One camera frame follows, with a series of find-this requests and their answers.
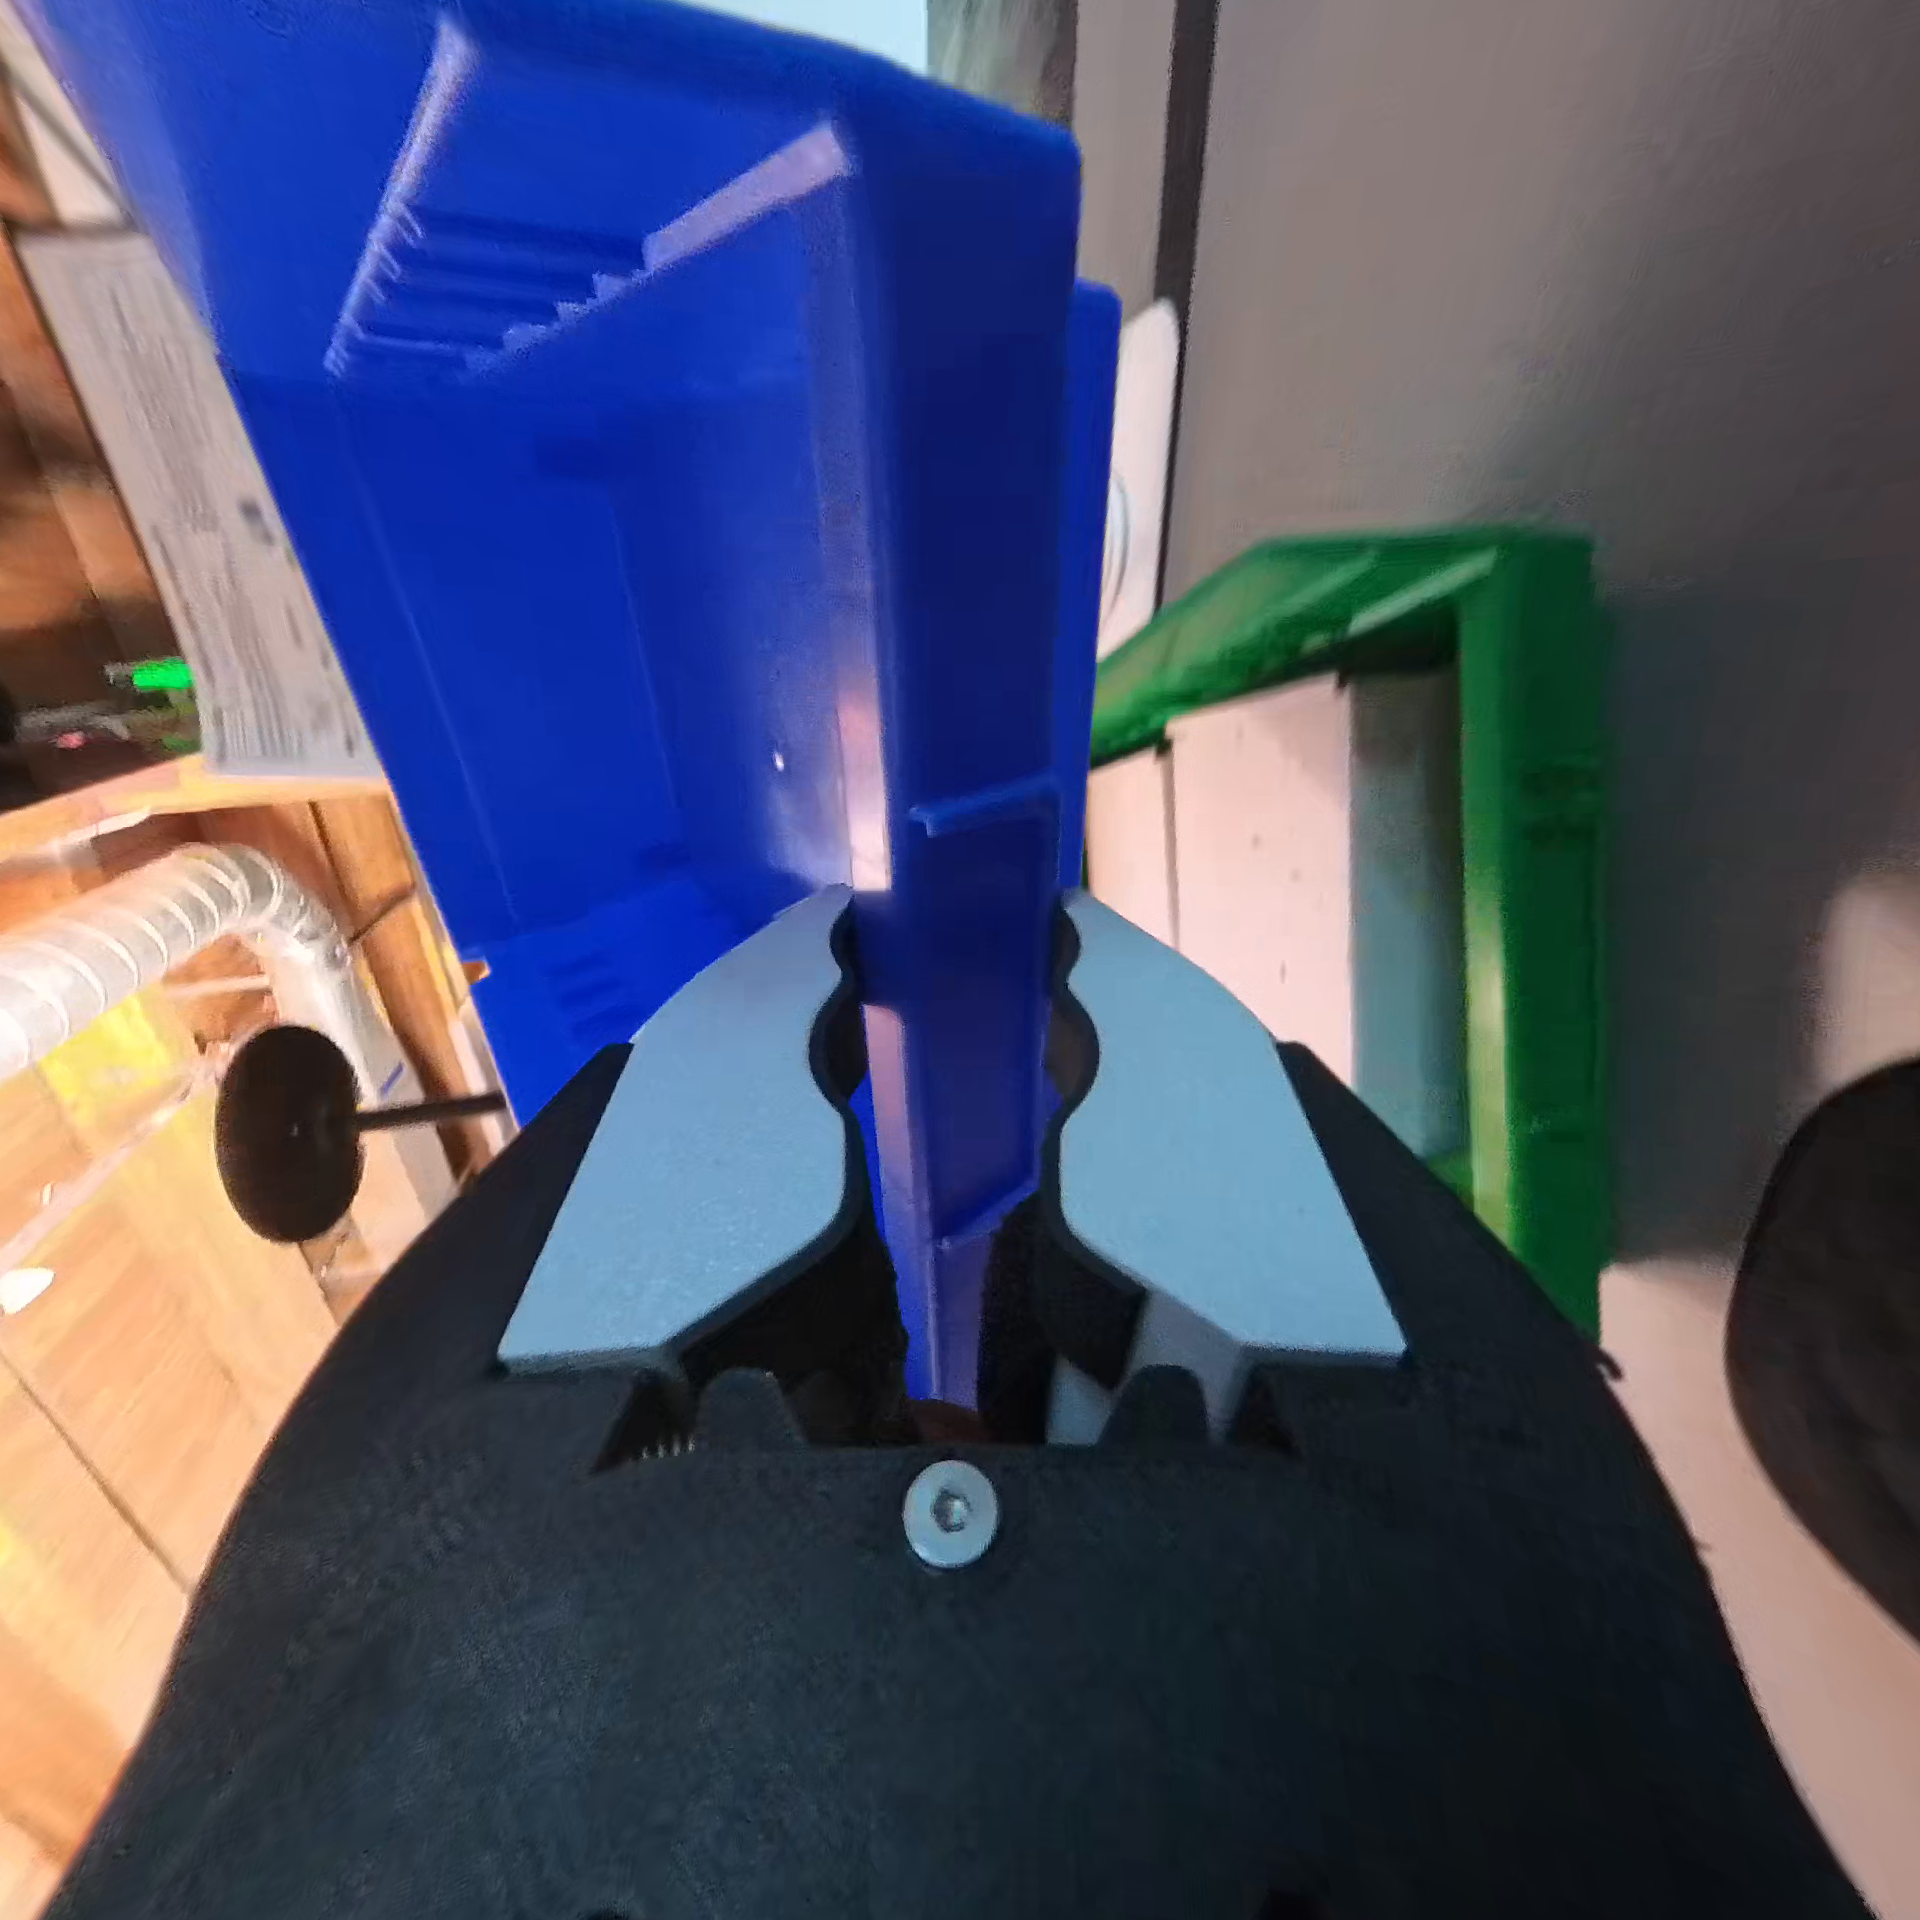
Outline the white cardboard box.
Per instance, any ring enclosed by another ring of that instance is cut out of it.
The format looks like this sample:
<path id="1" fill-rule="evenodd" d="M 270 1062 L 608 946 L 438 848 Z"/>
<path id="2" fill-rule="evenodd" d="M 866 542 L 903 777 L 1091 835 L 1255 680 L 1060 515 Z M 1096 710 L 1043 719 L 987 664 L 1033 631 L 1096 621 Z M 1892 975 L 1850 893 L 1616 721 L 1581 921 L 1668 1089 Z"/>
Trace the white cardboard box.
<path id="1" fill-rule="evenodd" d="M 1309 680 L 1091 775 L 1091 894 L 1299 1041 L 1421 1160 L 1466 1167 L 1454 669 Z"/>

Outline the grey desk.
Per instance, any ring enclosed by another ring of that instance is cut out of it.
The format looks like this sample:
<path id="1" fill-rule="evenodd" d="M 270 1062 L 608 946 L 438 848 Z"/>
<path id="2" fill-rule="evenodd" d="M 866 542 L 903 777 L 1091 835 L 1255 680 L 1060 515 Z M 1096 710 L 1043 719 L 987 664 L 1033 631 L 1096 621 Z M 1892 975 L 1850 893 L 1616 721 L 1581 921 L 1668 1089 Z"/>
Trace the grey desk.
<path id="1" fill-rule="evenodd" d="M 1560 522 L 1613 610 L 1624 1399 L 1765 1723 L 1915 1918 L 1915 1646 L 1722 1326 L 1794 1123 L 1915 1055 L 1915 4 L 1076 4 L 1085 269 L 1186 287 L 1166 590 Z"/>

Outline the blue plastic bin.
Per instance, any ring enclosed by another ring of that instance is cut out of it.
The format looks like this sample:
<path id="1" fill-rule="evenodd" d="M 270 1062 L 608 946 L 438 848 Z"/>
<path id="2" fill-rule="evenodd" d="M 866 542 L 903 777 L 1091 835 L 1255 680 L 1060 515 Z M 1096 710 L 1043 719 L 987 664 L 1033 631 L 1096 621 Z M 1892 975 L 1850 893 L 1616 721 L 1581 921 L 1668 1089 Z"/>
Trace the blue plastic bin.
<path id="1" fill-rule="evenodd" d="M 1121 345 L 972 61 L 689 4 L 24 4 L 536 1114 L 848 884 L 911 1378 L 972 1402 L 1082 880 Z"/>

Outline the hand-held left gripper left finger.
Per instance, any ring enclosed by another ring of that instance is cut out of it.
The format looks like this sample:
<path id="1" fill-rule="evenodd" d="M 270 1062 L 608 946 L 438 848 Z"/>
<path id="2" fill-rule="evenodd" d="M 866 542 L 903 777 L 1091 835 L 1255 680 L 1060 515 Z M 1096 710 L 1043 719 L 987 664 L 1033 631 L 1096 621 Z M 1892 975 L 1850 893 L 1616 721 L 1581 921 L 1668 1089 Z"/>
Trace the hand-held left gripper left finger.
<path id="1" fill-rule="evenodd" d="M 866 1215 L 853 889 L 825 884 L 632 1033 L 506 1323 L 506 1373 L 685 1361 Z"/>

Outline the white panel with paper sheet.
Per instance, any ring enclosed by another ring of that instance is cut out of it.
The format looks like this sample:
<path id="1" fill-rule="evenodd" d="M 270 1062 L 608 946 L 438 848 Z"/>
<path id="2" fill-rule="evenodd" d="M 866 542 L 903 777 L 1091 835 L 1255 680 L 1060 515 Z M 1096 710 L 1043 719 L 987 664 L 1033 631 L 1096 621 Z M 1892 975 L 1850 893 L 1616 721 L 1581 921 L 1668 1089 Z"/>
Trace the white panel with paper sheet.
<path id="1" fill-rule="evenodd" d="M 19 264 L 173 624 L 210 769 L 382 784 L 206 325 L 154 242 L 27 237 Z"/>

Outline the black textured wrist pad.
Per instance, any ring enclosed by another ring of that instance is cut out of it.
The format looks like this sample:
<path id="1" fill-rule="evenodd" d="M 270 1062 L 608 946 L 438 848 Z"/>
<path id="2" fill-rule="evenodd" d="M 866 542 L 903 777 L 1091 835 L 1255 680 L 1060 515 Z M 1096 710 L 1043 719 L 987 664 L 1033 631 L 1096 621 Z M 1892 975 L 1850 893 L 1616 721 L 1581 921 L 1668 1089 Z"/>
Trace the black textured wrist pad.
<path id="1" fill-rule="evenodd" d="M 1792 1519 L 1913 1640 L 1915 1062 L 1792 1130 L 1742 1239 L 1725 1376 Z"/>

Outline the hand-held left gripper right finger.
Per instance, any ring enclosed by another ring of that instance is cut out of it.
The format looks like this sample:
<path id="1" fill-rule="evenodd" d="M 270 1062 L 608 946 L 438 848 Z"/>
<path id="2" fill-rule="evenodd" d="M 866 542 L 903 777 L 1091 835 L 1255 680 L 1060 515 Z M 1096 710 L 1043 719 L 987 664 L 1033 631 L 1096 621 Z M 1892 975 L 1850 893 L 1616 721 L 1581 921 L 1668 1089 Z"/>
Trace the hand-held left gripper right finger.
<path id="1" fill-rule="evenodd" d="M 1398 1370 L 1403 1330 L 1281 1044 L 1210 975 L 1086 893 L 1064 894 L 1060 995 L 1086 1083 L 1051 1136 L 1054 1222 L 1085 1284 L 1049 1334 L 1051 1445 L 1181 1370 L 1228 1437 L 1257 1370 Z"/>

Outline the black round knob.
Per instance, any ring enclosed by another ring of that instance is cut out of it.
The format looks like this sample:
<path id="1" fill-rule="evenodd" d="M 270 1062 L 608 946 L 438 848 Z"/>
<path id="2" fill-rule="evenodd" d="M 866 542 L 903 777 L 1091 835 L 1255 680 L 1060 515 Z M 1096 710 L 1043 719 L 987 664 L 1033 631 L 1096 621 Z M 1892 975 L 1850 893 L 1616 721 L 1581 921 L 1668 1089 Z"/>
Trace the black round knob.
<path id="1" fill-rule="evenodd" d="M 342 1050 L 320 1028 L 276 1023 L 228 1062 L 215 1094 L 213 1154 L 241 1224 L 270 1243 L 331 1235 L 364 1180 L 369 1132 L 506 1114 L 502 1090 L 363 1106 Z"/>

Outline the green plastic bin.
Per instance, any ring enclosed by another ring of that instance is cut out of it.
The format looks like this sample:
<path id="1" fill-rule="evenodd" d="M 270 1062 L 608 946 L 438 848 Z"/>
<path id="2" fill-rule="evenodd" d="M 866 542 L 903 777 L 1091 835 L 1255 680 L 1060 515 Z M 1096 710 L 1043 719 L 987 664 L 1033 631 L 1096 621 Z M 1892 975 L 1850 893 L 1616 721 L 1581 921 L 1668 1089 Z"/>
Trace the green plastic bin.
<path id="1" fill-rule="evenodd" d="M 1606 616 L 1593 546 L 1521 522 L 1265 539 L 1124 641 L 1091 764 L 1238 696 L 1451 669 L 1466 1142 L 1425 1162 L 1600 1334 L 1613 1261 Z"/>

